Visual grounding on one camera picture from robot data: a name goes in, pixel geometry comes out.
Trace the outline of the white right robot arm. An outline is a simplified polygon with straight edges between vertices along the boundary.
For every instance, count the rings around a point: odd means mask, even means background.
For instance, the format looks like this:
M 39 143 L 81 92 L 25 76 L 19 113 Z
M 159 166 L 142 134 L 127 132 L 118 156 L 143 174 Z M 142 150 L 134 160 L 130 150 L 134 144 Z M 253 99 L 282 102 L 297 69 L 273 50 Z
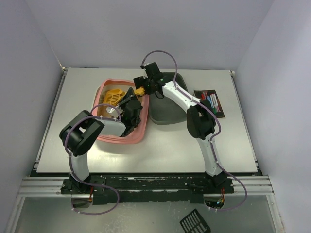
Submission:
M 222 168 L 216 146 L 214 145 L 216 117 L 211 111 L 208 100 L 200 100 L 185 89 L 175 79 L 171 79 L 160 71 L 157 63 L 140 65 L 145 76 L 134 78 L 137 88 L 143 88 L 147 95 L 156 92 L 171 99 L 187 114 L 187 130 L 199 144 L 205 164 L 205 186 L 193 185 L 197 189 L 230 189 L 232 180 Z

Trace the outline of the yellow litter scoop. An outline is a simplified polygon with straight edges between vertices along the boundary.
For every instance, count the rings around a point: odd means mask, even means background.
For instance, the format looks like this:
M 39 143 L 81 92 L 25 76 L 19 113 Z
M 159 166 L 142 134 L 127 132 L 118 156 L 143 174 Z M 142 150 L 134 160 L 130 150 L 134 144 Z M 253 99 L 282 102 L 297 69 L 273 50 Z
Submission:
M 145 90 L 143 87 L 134 90 L 135 95 L 143 96 Z M 111 89 L 104 95 L 103 103 L 117 106 L 117 104 L 125 97 L 125 92 L 121 89 Z

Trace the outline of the dark grey plastic tray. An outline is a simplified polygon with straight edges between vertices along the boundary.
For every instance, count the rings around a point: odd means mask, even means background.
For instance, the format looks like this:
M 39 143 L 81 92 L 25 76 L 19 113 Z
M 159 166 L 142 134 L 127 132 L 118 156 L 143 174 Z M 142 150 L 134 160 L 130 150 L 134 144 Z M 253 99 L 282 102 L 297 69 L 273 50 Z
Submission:
M 159 93 L 149 96 L 148 114 L 150 120 L 157 125 L 170 125 L 187 120 L 187 114 L 181 107 Z

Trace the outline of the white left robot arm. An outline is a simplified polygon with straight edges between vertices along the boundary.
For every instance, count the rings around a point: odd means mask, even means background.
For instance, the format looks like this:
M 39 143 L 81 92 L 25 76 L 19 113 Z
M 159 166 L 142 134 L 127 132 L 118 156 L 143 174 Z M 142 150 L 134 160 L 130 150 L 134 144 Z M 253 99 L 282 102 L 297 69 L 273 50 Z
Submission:
M 144 95 L 142 87 L 127 92 L 109 90 L 103 103 L 95 105 L 105 107 L 110 117 L 95 116 L 90 111 L 81 111 L 60 132 L 65 151 L 69 155 L 70 180 L 80 191 L 87 190 L 91 176 L 88 169 L 87 153 L 101 134 L 126 137 L 140 124 L 140 112 L 143 109 L 139 97 Z

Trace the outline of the pink litter box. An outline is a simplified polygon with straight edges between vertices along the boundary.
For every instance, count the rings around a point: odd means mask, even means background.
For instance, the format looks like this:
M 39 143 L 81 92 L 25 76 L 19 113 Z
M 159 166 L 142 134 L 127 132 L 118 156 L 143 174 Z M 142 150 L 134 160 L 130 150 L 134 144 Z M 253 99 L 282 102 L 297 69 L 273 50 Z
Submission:
M 126 92 L 130 87 L 133 87 L 135 90 L 135 85 L 133 81 L 122 80 L 122 79 L 106 79 L 103 81 L 101 87 L 98 88 L 98 91 L 95 95 L 94 104 L 101 104 L 104 101 L 104 96 L 107 91 L 110 89 L 121 89 Z M 98 140 L 108 143 L 115 144 L 135 144 L 143 139 L 147 118 L 148 118 L 148 108 L 149 108 L 149 96 L 145 95 L 143 97 L 139 97 L 143 109 L 140 113 L 140 124 L 126 137 L 117 137 L 113 135 L 104 135 L 101 134 L 98 136 Z

